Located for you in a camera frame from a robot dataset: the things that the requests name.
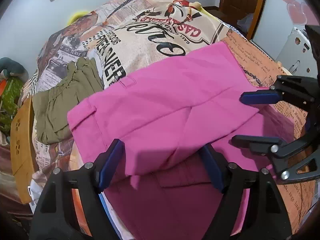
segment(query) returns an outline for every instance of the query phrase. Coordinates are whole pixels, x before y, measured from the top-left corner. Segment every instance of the pink fabric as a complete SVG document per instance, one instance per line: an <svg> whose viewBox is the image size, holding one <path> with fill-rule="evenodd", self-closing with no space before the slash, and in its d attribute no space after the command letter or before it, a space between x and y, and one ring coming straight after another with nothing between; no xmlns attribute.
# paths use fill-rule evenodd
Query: pink fabric
<svg viewBox="0 0 320 240"><path fill-rule="evenodd" d="M68 113L84 163L114 138L124 141L125 157L105 194L137 240L203 237L222 197L194 154L206 143L257 171L268 159L231 146L233 135L293 140L293 124L270 106L259 110L239 102L244 91L256 89L220 42L138 70ZM247 202L244 191L235 232Z"/></svg>

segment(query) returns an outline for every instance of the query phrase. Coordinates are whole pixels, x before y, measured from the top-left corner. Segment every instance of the beige fabric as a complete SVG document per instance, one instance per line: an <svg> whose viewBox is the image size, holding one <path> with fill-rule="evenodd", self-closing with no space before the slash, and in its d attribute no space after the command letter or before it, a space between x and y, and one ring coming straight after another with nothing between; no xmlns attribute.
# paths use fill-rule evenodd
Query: beige fabric
<svg viewBox="0 0 320 240"><path fill-rule="evenodd" d="M95 60L81 57L77 68L68 64L68 75L56 87L33 96L33 108L37 120L37 138L45 144L71 137L67 113L84 98L102 91Z"/></svg>

